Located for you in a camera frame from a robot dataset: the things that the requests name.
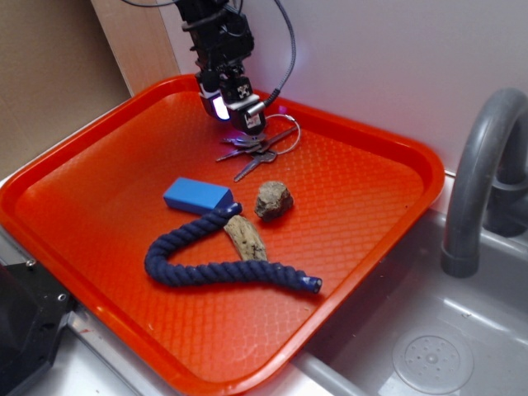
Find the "sink basin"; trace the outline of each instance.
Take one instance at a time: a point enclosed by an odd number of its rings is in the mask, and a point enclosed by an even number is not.
[[[456,279],[444,225],[427,212],[305,347],[343,394],[528,394],[528,251],[484,232],[478,273]]]

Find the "gray faucet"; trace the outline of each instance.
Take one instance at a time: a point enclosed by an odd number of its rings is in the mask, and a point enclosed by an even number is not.
[[[482,226],[505,237],[528,228],[527,151],[528,98],[499,90],[478,114],[460,159],[442,244],[445,273],[477,272]]]

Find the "keys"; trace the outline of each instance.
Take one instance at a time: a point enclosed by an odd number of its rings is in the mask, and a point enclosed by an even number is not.
[[[283,140],[297,129],[297,126],[289,128],[270,139],[264,139],[262,137],[263,134],[261,134],[262,136],[259,135],[257,139],[255,139],[256,137],[254,136],[223,139],[222,143],[232,144],[236,149],[225,154],[223,157],[216,158],[216,161],[224,161],[225,159],[236,157],[243,153],[250,154],[253,160],[234,178],[234,180],[238,182],[261,163],[272,163],[275,161],[279,153],[270,150],[270,147],[280,140]]]
[[[225,154],[224,156],[220,158],[216,158],[216,162],[224,161],[225,159],[236,157],[237,155],[244,154],[244,153],[245,154],[255,153],[256,151],[260,150],[260,148],[261,148],[260,144],[256,144],[252,147],[236,148],[235,150]]]
[[[252,153],[253,160],[246,165],[246,167],[234,178],[236,182],[239,182],[243,177],[250,173],[253,169],[258,167],[261,163],[272,163],[277,158],[277,152],[273,150],[267,150],[264,153]]]
[[[266,152],[273,144],[277,143],[280,140],[283,140],[289,136],[292,132],[296,131],[297,128],[293,127],[284,132],[281,132],[270,139],[264,140],[252,140],[245,138],[226,138],[222,139],[222,143],[230,143],[236,147],[235,150],[225,154],[220,158],[216,158],[216,162],[224,161],[225,159],[236,157],[240,154],[251,154],[251,153],[264,153]]]

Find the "drain cover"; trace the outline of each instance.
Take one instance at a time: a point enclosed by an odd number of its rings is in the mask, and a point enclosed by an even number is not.
[[[469,347],[439,328],[417,328],[404,334],[394,347],[393,360],[400,378],[425,394],[454,392],[473,372]]]

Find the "rope toy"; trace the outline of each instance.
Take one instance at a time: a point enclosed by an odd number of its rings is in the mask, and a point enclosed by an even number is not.
[[[199,219],[160,236],[148,248],[144,260],[146,272],[156,281],[168,286],[256,281],[317,294],[323,284],[320,278],[307,276],[304,271],[297,271],[292,266],[283,266],[279,262],[247,260],[184,266],[173,265],[167,261],[174,252],[222,229],[233,216],[241,212],[242,206],[235,202],[228,207],[214,209]]]

